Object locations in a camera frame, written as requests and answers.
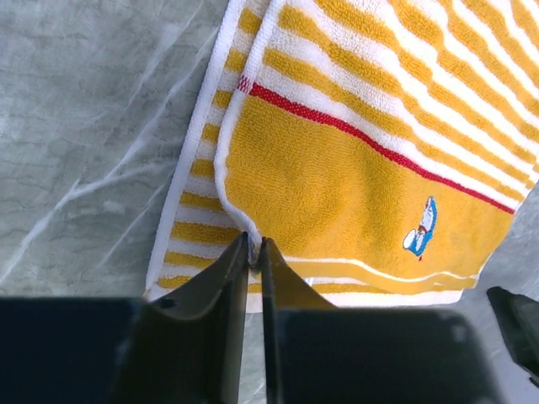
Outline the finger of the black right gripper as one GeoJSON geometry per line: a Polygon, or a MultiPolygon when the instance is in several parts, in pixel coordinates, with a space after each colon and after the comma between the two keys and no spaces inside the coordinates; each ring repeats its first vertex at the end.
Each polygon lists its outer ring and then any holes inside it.
{"type": "Polygon", "coordinates": [[[498,286],[487,296],[510,357],[538,387],[538,302],[498,286]]]}

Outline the cream yellow striped towel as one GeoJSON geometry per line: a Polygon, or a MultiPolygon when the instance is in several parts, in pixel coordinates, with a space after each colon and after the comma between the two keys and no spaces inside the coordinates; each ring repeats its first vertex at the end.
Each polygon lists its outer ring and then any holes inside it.
{"type": "Polygon", "coordinates": [[[537,2],[231,1],[145,294],[247,233],[337,306],[453,303],[537,181],[537,2]]]}

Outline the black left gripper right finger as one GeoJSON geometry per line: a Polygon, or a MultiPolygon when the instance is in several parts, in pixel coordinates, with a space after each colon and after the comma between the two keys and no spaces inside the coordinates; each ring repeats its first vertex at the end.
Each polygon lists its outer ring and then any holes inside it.
{"type": "Polygon", "coordinates": [[[454,311],[344,309],[264,239],[266,397],[270,403],[500,403],[477,334],[454,311]]]}

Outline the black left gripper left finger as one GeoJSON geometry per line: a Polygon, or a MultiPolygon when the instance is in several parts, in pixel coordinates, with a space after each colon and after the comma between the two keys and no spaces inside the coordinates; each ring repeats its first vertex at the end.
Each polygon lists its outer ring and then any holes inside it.
{"type": "Polygon", "coordinates": [[[4,297],[4,403],[235,403],[248,243],[153,301],[4,297]]]}

